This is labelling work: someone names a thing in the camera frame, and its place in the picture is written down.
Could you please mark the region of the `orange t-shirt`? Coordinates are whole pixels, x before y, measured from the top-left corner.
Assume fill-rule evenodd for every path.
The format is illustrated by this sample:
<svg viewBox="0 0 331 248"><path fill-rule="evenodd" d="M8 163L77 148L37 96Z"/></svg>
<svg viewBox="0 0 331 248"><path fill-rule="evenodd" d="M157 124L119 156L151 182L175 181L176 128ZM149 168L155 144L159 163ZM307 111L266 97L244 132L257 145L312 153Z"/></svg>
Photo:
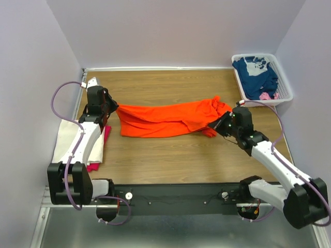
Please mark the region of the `orange t-shirt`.
<svg viewBox="0 0 331 248"><path fill-rule="evenodd" d="M166 106L134 106L121 104L116 113L121 135L139 138L166 138L201 132L217 136L208 124L232 108L219 96L201 101Z"/></svg>

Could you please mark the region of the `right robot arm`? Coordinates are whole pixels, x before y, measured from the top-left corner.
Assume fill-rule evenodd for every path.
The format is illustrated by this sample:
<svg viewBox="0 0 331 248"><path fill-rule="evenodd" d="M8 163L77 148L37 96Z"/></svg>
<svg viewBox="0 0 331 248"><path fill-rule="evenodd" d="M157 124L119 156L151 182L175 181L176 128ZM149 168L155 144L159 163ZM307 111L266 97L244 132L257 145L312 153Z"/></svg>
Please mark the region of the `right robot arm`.
<svg viewBox="0 0 331 248"><path fill-rule="evenodd" d="M223 137L234 137L239 148L264 165L281 184L277 187L259 176L246 178L239 183L241 200L256 198L272 205L296 229L319 226L319 220L330 218L326 183L300 171L277 151L275 143L255 130L248 108L238 105L208 127Z"/></svg>

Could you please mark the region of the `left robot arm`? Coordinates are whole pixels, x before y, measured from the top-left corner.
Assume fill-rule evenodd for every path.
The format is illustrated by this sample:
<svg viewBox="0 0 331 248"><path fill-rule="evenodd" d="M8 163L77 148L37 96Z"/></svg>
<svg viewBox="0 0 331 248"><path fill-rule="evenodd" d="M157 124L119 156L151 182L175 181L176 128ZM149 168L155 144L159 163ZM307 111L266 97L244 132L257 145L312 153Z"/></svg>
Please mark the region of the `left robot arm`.
<svg viewBox="0 0 331 248"><path fill-rule="evenodd" d="M78 131L67 152L47 169L51 202L54 205L72 205L81 210L94 198L113 198L114 185L110 179L91 180L87 161L92 148L102 134L110 115L118 104L100 85L86 86L87 105L79 120L71 123Z"/></svg>

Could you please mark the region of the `magenta folded t-shirt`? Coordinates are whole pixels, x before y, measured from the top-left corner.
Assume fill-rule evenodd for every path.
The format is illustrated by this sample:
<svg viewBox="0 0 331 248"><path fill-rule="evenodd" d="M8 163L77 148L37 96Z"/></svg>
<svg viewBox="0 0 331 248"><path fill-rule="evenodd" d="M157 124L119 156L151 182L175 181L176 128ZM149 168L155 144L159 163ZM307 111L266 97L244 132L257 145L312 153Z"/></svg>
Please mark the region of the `magenta folded t-shirt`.
<svg viewBox="0 0 331 248"><path fill-rule="evenodd" d="M104 146L107 142L111 129L111 126L106 126L103 129L102 134L94 143L91 153L88 157L88 162L86 166L88 172L97 171L100 164L103 162Z"/></svg>

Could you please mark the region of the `white folded t-shirt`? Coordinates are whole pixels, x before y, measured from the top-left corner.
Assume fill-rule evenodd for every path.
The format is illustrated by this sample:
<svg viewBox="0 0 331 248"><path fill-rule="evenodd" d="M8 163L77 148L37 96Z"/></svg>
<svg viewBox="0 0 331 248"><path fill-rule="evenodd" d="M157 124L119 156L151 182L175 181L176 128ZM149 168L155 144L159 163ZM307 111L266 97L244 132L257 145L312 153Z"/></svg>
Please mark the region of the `white folded t-shirt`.
<svg viewBox="0 0 331 248"><path fill-rule="evenodd" d="M79 126L67 120L62 120L59 125L56 145L53 153L52 163L61 161L61 158L67 153L71 152L76 144L76 136L79 131Z"/></svg>

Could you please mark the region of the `pink garment in basket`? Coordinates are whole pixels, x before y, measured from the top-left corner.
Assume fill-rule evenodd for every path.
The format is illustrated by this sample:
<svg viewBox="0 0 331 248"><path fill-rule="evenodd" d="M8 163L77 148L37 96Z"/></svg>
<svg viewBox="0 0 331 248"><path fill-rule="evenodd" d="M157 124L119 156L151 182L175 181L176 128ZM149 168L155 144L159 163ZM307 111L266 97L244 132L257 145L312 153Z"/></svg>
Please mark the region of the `pink garment in basket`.
<svg viewBox="0 0 331 248"><path fill-rule="evenodd" d="M260 100L277 100L279 98L279 94L276 92L272 96L269 95L267 92L263 92L260 96Z"/></svg>

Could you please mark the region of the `white plastic laundry basket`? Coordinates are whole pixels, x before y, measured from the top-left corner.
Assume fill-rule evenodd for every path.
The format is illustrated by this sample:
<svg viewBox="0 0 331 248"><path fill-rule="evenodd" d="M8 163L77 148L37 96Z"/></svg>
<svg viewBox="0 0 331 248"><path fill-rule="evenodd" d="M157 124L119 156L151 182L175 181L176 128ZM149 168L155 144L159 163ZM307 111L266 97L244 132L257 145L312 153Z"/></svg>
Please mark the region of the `white plastic laundry basket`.
<svg viewBox="0 0 331 248"><path fill-rule="evenodd" d="M277 106L293 100L290 84L273 54L254 53L232 56L235 78L246 106L254 101Z"/></svg>

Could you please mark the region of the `navy blue printed t-shirt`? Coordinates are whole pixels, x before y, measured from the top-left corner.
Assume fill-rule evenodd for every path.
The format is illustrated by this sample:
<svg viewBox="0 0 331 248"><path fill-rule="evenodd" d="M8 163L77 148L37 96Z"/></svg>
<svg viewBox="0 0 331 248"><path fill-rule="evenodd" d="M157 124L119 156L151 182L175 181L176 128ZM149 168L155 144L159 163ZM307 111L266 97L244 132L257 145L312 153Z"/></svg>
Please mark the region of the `navy blue printed t-shirt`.
<svg viewBox="0 0 331 248"><path fill-rule="evenodd" d="M260 100L263 92L272 96L278 88L278 76L270 67L266 57L245 56L235 60L232 66L237 70L246 98Z"/></svg>

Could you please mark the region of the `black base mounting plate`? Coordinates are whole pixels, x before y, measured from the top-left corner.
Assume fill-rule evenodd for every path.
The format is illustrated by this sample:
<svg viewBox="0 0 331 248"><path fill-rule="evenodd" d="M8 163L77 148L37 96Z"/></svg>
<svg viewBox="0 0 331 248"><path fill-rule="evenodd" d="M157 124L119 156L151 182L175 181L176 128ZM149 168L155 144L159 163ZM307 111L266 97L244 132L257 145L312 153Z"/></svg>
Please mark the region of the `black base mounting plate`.
<svg viewBox="0 0 331 248"><path fill-rule="evenodd" d="M100 218L223 214L258 222L268 216L263 201L240 196L238 183L118 184L111 189L113 199L97 200Z"/></svg>

